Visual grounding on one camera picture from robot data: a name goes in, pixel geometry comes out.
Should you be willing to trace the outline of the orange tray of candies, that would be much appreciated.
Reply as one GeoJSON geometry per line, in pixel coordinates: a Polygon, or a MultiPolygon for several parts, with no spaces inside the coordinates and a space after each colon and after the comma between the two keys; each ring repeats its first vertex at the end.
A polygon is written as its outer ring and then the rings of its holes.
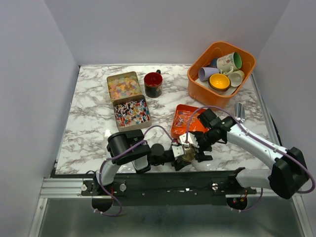
{"type": "MultiPolygon", "coordinates": [[[[171,126],[171,137],[174,139],[179,138],[180,135],[183,135],[186,132],[187,124],[189,121],[190,116],[193,114],[193,112],[197,109],[197,107],[179,104],[176,107],[174,120],[171,126]]],[[[202,109],[198,112],[196,112],[193,116],[193,118],[190,121],[190,132],[207,132],[208,128],[205,128],[202,123],[198,120],[198,115],[200,115],[202,112],[204,112],[205,109],[202,109]]]]}

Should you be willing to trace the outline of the silver metal scoop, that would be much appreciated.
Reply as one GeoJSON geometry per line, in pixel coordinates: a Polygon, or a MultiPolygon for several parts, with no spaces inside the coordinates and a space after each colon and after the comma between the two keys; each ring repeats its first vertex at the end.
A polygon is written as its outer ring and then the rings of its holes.
{"type": "Polygon", "coordinates": [[[235,118],[240,123],[243,123],[245,121],[245,109],[243,104],[240,102],[235,103],[235,118]]]}

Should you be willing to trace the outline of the gold tin of lollipops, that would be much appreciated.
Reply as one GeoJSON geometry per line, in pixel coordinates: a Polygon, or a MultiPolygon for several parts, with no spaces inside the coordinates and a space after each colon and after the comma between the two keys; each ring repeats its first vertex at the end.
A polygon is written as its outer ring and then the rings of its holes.
{"type": "Polygon", "coordinates": [[[144,95],[115,100],[113,108],[119,132],[144,129],[152,125],[152,118],[144,95]]]}

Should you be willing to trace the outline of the gold tin of jelly candies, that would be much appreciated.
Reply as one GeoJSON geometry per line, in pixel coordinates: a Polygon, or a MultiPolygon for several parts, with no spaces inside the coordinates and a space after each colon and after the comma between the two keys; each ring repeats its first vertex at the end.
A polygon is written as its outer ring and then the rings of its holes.
{"type": "Polygon", "coordinates": [[[111,101],[142,94],[135,71],[109,76],[107,85],[111,101]]]}

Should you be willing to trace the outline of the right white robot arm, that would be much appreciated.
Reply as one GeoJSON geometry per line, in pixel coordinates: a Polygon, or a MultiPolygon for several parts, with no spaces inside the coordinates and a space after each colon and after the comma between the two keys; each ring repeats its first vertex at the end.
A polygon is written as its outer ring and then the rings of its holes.
{"type": "Polygon", "coordinates": [[[244,188],[263,188],[289,199],[310,179],[299,149],[287,149],[271,143],[251,132],[236,118],[227,116],[220,119],[211,109],[202,112],[198,120],[208,128],[197,140],[201,149],[206,150],[222,140],[243,148],[267,166],[263,170],[236,170],[227,181],[230,192],[237,194],[244,188]]]}

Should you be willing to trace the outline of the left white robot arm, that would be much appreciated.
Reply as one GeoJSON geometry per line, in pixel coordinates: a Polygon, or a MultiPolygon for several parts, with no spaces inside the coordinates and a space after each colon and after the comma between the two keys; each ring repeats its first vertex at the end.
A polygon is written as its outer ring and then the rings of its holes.
{"type": "Polygon", "coordinates": [[[172,139],[171,146],[165,150],[161,144],[149,146],[144,139],[144,133],[140,129],[117,132],[108,138],[108,157],[95,174],[92,184],[93,190],[104,195],[109,191],[109,185],[121,166],[132,163],[137,173],[145,173],[151,166],[163,165],[167,162],[180,161],[187,154],[180,142],[172,139]]]}

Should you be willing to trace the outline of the orange plastic bin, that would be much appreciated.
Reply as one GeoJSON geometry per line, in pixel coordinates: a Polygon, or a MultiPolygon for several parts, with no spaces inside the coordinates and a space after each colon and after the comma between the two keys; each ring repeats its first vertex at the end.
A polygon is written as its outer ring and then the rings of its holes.
{"type": "Polygon", "coordinates": [[[256,65],[255,57],[233,44],[224,41],[216,41],[211,44],[208,49],[190,66],[187,71],[188,76],[188,93],[193,99],[198,100],[205,105],[214,105],[220,108],[224,108],[231,98],[233,98],[240,89],[243,87],[249,76],[251,75],[256,65]],[[210,89],[208,85],[202,85],[197,82],[198,70],[201,67],[208,65],[212,59],[225,56],[232,52],[238,52],[241,55],[242,67],[241,70],[245,73],[245,79],[237,89],[231,95],[221,95],[210,89]]]}

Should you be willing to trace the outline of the yellow and brown bowl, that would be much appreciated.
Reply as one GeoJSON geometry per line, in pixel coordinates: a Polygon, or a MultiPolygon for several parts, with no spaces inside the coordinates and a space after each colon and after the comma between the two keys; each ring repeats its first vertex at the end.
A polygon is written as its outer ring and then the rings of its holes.
{"type": "Polygon", "coordinates": [[[209,77],[208,84],[215,90],[226,91],[230,88],[231,81],[226,75],[218,73],[209,77]]]}

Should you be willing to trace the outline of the lavender cup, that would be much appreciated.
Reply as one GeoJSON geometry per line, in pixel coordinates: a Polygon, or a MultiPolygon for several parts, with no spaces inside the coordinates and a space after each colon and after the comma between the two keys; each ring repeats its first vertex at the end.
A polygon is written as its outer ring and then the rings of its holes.
{"type": "Polygon", "coordinates": [[[218,74],[219,70],[214,67],[201,67],[198,71],[198,78],[200,81],[208,81],[213,74],[218,74]]]}

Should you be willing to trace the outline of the cream cup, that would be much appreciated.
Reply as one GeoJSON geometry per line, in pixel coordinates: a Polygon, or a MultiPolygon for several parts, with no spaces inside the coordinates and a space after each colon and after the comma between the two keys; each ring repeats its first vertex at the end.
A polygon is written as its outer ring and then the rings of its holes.
{"type": "Polygon", "coordinates": [[[245,74],[242,70],[232,72],[228,78],[231,81],[231,87],[238,87],[241,85],[245,78],[245,74]]]}

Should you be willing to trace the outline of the red and black mug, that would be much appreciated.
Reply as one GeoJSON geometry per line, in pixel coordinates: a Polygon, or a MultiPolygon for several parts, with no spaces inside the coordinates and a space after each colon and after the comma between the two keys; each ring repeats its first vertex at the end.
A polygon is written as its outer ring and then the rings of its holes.
{"type": "Polygon", "coordinates": [[[144,77],[145,94],[150,98],[158,98],[161,96],[162,82],[161,70],[146,74],[144,77]]]}

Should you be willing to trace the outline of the blue cup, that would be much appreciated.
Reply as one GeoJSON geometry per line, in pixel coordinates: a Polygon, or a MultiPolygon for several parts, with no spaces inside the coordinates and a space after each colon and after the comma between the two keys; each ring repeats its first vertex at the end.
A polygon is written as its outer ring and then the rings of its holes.
{"type": "Polygon", "coordinates": [[[217,60],[218,60],[218,58],[212,59],[212,61],[210,62],[209,66],[213,67],[213,68],[217,68],[217,60]]]}

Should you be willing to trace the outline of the floral white mug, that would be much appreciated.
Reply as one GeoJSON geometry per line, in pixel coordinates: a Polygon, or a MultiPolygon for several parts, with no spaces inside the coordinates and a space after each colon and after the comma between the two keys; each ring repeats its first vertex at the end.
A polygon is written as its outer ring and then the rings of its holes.
{"type": "Polygon", "coordinates": [[[230,75],[242,68],[242,59],[238,52],[233,52],[218,58],[216,66],[221,74],[230,75]]]}

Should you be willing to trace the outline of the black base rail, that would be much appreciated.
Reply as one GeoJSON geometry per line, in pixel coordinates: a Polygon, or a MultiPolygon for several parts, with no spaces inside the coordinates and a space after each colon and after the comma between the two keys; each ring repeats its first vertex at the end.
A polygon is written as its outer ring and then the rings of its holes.
{"type": "Polygon", "coordinates": [[[228,198],[259,193],[259,188],[243,188],[235,180],[236,171],[168,173],[118,173],[106,185],[123,206],[226,205],[228,198]]]}

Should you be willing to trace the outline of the aluminium frame rail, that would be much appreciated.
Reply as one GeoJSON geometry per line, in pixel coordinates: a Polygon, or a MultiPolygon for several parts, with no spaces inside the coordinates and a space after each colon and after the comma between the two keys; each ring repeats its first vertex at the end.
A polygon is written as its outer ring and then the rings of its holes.
{"type": "Polygon", "coordinates": [[[44,179],[32,237],[311,237],[301,196],[283,200],[271,191],[248,212],[228,207],[126,207],[120,217],[96,214],[80,193],[81,179],[44,179]]]}

